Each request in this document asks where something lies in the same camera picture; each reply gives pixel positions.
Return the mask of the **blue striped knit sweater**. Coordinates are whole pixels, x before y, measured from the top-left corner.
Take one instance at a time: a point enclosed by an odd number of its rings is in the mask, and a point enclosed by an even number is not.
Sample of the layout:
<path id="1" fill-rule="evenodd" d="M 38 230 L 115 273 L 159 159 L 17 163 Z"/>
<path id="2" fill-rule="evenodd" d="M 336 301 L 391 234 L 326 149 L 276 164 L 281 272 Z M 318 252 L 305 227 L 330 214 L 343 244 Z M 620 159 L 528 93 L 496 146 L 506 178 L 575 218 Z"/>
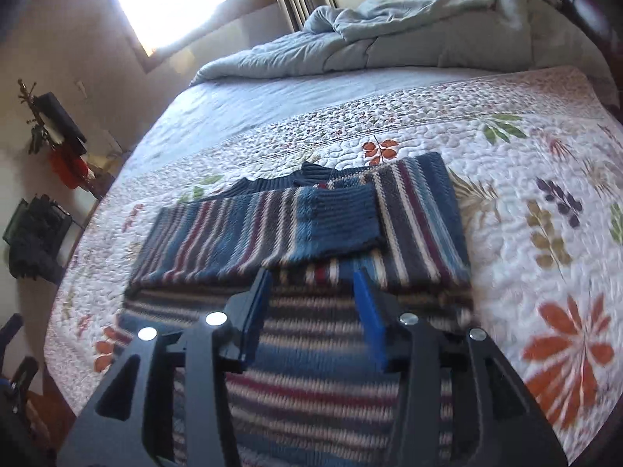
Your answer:
<path id="1" fill-rule="evenodd" d="M 398 381 L 374 366 L 353 298 L 365 271 L 435 327 L 472 311 L 470 263 L 442 156 L 275 179 L 160 210 L 123 298 L 119 327 L 181 330 L 273 277 L 255 360 L 228 375 L 246 466 L 377 466 Z"/>

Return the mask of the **red hanging bag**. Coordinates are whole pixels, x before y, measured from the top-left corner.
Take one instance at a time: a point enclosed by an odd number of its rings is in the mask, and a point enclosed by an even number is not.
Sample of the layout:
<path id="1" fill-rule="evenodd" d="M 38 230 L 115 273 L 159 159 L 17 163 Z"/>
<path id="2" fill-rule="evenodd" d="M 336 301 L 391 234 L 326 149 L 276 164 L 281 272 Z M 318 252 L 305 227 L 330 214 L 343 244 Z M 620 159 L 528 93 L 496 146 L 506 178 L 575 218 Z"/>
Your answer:
<path id="1" fill-rule="evenodd" d="M 57 147 L 49 153 L 49 162 L 61 182 L 70 190 L 86 187 L 90 169 L 80 156 L 70 149 Z"/>

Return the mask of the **black hanging jacket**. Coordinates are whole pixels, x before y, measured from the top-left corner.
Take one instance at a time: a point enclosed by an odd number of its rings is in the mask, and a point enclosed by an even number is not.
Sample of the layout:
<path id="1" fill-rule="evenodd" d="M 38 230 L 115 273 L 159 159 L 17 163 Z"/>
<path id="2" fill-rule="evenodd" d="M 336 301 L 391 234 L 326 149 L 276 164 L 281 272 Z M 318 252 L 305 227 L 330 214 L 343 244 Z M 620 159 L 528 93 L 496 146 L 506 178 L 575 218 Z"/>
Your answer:
<path id="1" fill-rule="evenodd" d="M 34 97 L 34 107 L 50 122 L 56 131 L 63 137 L 71 150 L 78 156 L 86 154 L 86 136 L 79 130 L 78 125 L 70 114 L 64 110 L 57 97 L 52 93 L 45 93 Z"/>

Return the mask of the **grey rumpled duvet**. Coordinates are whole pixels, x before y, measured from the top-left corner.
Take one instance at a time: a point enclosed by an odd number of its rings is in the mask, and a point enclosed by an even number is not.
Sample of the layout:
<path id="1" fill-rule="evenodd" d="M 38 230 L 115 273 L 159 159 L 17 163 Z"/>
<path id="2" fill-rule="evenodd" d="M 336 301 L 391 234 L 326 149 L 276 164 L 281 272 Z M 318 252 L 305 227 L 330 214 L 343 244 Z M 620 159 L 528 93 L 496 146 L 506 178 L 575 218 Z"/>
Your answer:
<path id="1" fill-rule="evenodd" d="M 301 31 L 205 64 L 196 84 L 365 68 L 471 68 L 512 73 L 578 68 L 594 84 L 614 78 L 597 46 L 561 11 L 562 0 L 366 0 L 319 6 Z"/>

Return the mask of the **white floral quilted bedspread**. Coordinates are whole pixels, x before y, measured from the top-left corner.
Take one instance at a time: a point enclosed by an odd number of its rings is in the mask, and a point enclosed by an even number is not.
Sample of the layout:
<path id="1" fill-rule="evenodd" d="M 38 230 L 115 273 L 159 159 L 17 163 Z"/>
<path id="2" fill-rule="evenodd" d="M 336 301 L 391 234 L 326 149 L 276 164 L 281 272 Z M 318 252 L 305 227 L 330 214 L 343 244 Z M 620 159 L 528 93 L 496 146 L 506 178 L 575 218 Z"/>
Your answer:
<path id="1" fill-rule="evenodd" d="M 181 93 L 104 196 L 59 287 L 49 373 L 83 409 L 132 341 L 119 327 L 160 210 L 312 163 L 442 156 L 472 311 L 571 465 L 622 461 L 622 127 L 576 68 L 424 84 L 413 70 L 220 79 Z"/>

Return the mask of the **wooden coat rack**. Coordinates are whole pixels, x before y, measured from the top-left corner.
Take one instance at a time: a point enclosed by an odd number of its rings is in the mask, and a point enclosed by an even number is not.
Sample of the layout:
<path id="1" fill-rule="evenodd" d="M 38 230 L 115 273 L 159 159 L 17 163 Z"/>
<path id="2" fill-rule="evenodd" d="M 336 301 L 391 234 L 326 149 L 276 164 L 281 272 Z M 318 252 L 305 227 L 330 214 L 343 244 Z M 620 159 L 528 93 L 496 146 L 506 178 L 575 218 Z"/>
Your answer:
<path id="1" fill-rule="evenodd" d="M 51 150 L 54 150 L 57 147 L 65 147 L 66 149 L 71 150 L 69 145 L 63 141 L 63 137 L 56 131 L 53 123 L 34 107 L 34 97 L 37 96 L 34 94 L 34 89 L 37 86 L 37 83 L 34 82 L 30 88 L 21 78 L 17 80 L 17 83 L 19 86 L 18 98 L 21 104 L 25 104 L 32 113 L 32 118 L 28 120 L 28 124 L 31 125 L 31 140 L 28 145 L 28 154 L 36 155 L 43 149 L 46 149 L 48 150 L 49 157 Z M 102 174 L 96 172 L 90 166 L 88 159 L 86 159 L 86 155 L 88 155 L 88 150 L 86 150 L 86 154 L 80 157 L 83 158 L 90 169 L 89 178 L 86 183 L 86 187 L 79 188 L 88 191 L 96 199 L 101 200 L 104 193 L 101 192 L 101 186 L 97 183 L 97 180 L 102 176 Z"/>

